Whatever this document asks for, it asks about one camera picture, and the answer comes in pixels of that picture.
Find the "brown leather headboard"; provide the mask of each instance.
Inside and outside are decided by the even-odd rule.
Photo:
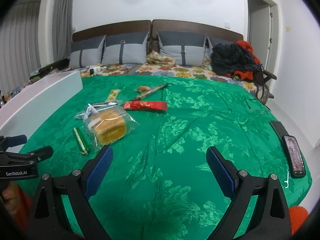
[[[211,25],[175,20],[153,20],[151,50],[156,52],[159,52],[158,31],[206,33],[209,37],[217,37],[227,41],[243,40],[242,34]]]
[[[72,35],[72,41],[83,41],[98,36],[111,36],[122,33],[134,33],[134,32],[151,32],[151,21],[129,21],[120,23],[111,23],[102,25],[83,31],[76,32]],[[147,42],[147,54],[149,53],[150,42]]]

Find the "bedspread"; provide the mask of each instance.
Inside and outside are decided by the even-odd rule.
[[[168,77],[182,77],[193,79],[213,80],[224,83],[236,84],[243,89],[247,90],[255,98],[259,99],[262,103],[266,103],[268,100],[269,90],[268,87],[256,86],[252,82],[236,81],[226,76],[219,76],[216,73],[208,70],[204,67],[192,67],[192,66],[175,66],[164,67],[154,64],[126,64],[112,66],[108,69],[101,70],[94,74],[94,76],[109,76],[109,75],[141,75],[141,76],[168,76]],[[82,77],[90,77],[89,69],[81,71]]]
[[[84,89],[58,109],[21,152],[53,147],[53,156],[38,165],[40,177],[44,173],[63,176],[82,168],[95,154],[80,154],[72,129],[83,122],[76,120],[75,114],[87,103],[106,100],[112,89],[121,89],[118,99],[126,101],[138,95],[135,89],[141,85],[163,83],[170,85],[148,100],[166,101],[168,111],[129,111],[140,126],[112,145],[113,162],[97,194],[89,200],[113,240],[207,239],[230,203],[206,163],[210,146],[253,176],[277,174],[288,205],[301,202],[312,182],[308,167],[304,178],[289,177],[285,188],[287,160],[269,125],[276,119],[235,84],[162,76],[83,78]],[[32,196],[38,182],[19,184]],[[81,234],[68,198],[63,200],[73,230]],[[238,236],[246,230],[255,200],[252,197]]]

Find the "curtain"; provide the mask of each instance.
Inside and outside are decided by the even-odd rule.
[[[0,90],[23,85],[40,67],[38,48],[39,2],[15,6],[0,27]]]
[[[69,57],[72,43],[72,2],[55,0],[52,20],[53,59],[58,61]]]

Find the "human hand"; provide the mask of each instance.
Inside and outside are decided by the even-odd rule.
[[[10,215],[14,215],[18,211],[19,206],[19,196],[17,194],[17,183],[10,181],[7,188],[2,192],[1,201],[4,203],[6,210]]]

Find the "gray pillow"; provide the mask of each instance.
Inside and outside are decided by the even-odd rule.
[[[213,37],[208,37],[208,41],[209,41],[209,48],[212,49],[213,47],[215,47],[218,44],[222,44],[222,45],[231,45],[232,41],[226,41],[226,40],[222,40],[219,38],[213,38]]]
[[[102,65],[146,63],[148,36],[148,32],[107,36]]]
[[[105,36],[100,36],[72,43],[69,67],[80,68],[100,64],[104,39]]]
[[[206,35],[201,33],[159,31],[160,54],[173,57],[177,65],[201,66]]]

